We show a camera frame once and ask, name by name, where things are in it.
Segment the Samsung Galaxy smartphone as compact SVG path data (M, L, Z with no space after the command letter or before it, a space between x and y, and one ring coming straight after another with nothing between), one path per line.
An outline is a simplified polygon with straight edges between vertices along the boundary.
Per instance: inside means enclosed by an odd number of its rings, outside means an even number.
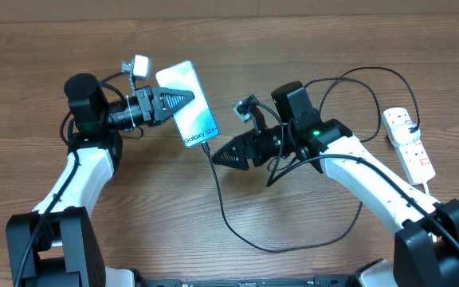
M191 61L183 61L155 74L161 88L191 91L194 99L173 116L182 142L193 147L219 135L219 129Z

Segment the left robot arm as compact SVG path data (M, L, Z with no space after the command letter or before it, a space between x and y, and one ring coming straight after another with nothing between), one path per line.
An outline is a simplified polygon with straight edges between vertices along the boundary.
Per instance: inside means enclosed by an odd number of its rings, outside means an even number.
M108 268L90 215L122 157L121 131L158 126L194 100L188 90L145 86L110 103L89 73L65 82L70 114L65 169L53 189L25 214L6 224L15 286L145 286L135 269Z

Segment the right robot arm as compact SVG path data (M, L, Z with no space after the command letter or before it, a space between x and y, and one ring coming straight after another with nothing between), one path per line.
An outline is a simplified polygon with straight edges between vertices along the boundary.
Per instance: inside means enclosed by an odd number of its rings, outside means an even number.
M211 158L247 170L294 154L299 164L346 187L394 237L394 258L347 276L317 277L317 286L459 286L459 201L439 202L380 163L338 120L322 120L299 81L272 93L277 126L268 128L262 104L250 96L235 106L253 129L234 137Z

